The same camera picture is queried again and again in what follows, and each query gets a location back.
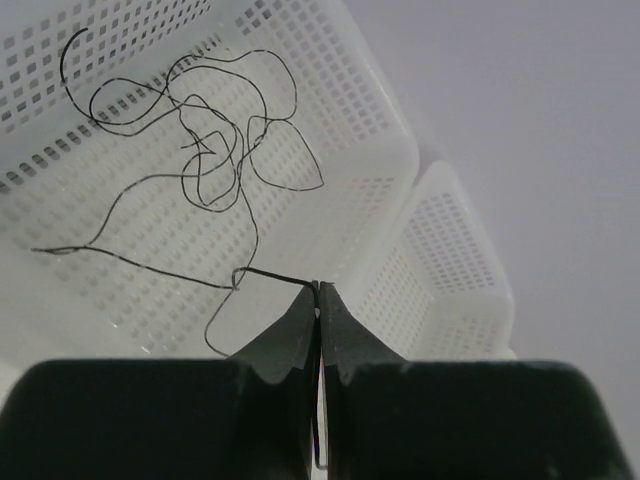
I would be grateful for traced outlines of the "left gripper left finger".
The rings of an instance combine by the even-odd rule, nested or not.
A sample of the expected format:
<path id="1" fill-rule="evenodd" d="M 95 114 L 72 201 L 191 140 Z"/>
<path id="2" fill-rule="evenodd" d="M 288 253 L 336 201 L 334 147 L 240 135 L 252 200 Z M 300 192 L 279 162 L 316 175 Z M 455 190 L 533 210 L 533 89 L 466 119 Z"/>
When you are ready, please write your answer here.
<path id="1" fill-rule="evenodd" d="M 307 479 L 320 333 L 310 288 L 215 359 L 51 360 L 1 411 L 5 479 Z"/>

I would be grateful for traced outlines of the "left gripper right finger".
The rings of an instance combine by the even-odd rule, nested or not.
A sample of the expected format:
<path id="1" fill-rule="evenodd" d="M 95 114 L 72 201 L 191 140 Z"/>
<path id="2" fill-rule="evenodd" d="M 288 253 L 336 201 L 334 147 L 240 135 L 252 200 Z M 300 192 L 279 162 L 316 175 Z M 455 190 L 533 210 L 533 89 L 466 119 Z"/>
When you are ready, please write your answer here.
<path id="1" fill-rule="evenodd" d="M 412 361 L 318 292 L 332 479 L 630 479 L 590 380 L 550 361 Z"/>

